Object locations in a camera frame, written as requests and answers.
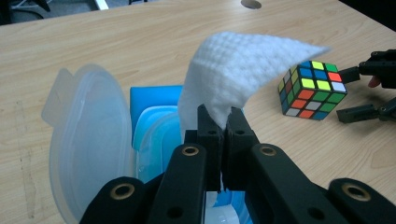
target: plastic lid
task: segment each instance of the plastic lid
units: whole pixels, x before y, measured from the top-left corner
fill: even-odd
[[[89,64],[74,76],[60,71],[42,118],[53,127],[52,194],[64,220],[79,222],[104,184],[134,173],[128,106],[117,81]]]

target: white wipe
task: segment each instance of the white wipe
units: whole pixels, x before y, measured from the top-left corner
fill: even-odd
[[[224,130],[232,106],[244,107],[274,77],[328,50],[272,35],[223,32],[210,36],[191,60],[178,101],[183,136],[186,130],[197,129],[198,105],[205,104]]]

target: table surface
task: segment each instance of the table surface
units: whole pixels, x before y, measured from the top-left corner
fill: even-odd
[[[161,0],[130,7],[0,27],[0,222],[62,223],[49,182],[52,128],[40,117],[58,71],[75,73],[98,63],[121,84],[182,84],[200,43],[220,31],[280,35],[332,51],[317,58],[339,69],[375,50],[396,46],[396,34],[338,1]],[[395,124],[283,116],[272,81],[246,105],[252,129],[264,143],[283,148],[314,183],[355,178],[396,203]],[[394,90],[369,89],[368,77],[347,84],[336,109],[393,98]]]

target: person's finger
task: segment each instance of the person's finger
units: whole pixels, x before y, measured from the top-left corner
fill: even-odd
[[[369,86],[370,88],[374,88],[374,87],[379,86],[379,84],[381,84],[381,80],[379,80],[378,77],[372,77],[372,79],[370,80],[368,86]]]

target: rubik's cube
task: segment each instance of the rubik's cube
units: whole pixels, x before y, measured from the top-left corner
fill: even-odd
[[[331,63],[308,61],[293,66],[278,88],[283,114],[325,119],[347,95],[337,72]]]

